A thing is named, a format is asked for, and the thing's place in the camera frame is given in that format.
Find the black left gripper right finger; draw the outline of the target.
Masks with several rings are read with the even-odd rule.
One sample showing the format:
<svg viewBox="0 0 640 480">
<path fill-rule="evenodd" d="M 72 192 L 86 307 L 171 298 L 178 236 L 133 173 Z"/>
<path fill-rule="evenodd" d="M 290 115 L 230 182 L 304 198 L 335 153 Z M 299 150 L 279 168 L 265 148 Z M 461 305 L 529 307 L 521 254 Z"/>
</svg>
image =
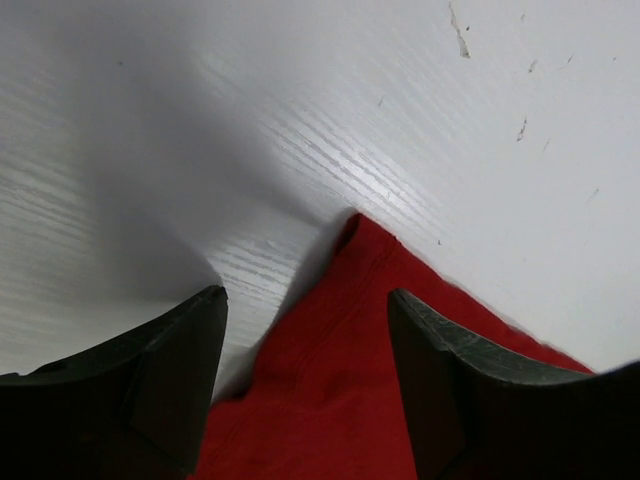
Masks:
<svg viewBox="0 0 640 480">
<path fill-rule="evenodd" d="M 462 327 L 405 290 L 388 327 L 421 479 L 635 479 L 639 366 L 584 374 Z"/>
</svg>

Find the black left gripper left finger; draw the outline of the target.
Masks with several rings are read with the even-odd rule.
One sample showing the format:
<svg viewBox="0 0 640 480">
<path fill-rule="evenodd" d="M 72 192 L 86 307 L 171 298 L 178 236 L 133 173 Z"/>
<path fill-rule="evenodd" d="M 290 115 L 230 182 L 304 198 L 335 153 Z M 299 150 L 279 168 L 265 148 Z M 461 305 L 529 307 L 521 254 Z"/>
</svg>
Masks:
<svg viewBox="0 0 640 480">
<path fill-rule="evenodd" d="M 4 479 L 194 474 L 228 314 L 221 286 L 95 347 L 1 377 Z"/>
</svg>

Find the dark red t-shirt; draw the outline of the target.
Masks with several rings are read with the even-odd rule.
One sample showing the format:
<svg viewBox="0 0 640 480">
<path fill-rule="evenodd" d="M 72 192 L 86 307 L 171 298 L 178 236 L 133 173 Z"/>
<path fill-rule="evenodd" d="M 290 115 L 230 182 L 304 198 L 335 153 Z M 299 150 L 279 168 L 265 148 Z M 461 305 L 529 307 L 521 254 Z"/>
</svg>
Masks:
<svg viewBox="0 0 640 480">
<path fill-rule="evenodd" d="M 358 213 L 322 278 L 268 333 L 248 390 L 212 408 L 196 477 L 414 478 L 387 324 L 387 296 L 397 288 L 517 353 L 581 369 L 508 326 Z"/>
</svg>

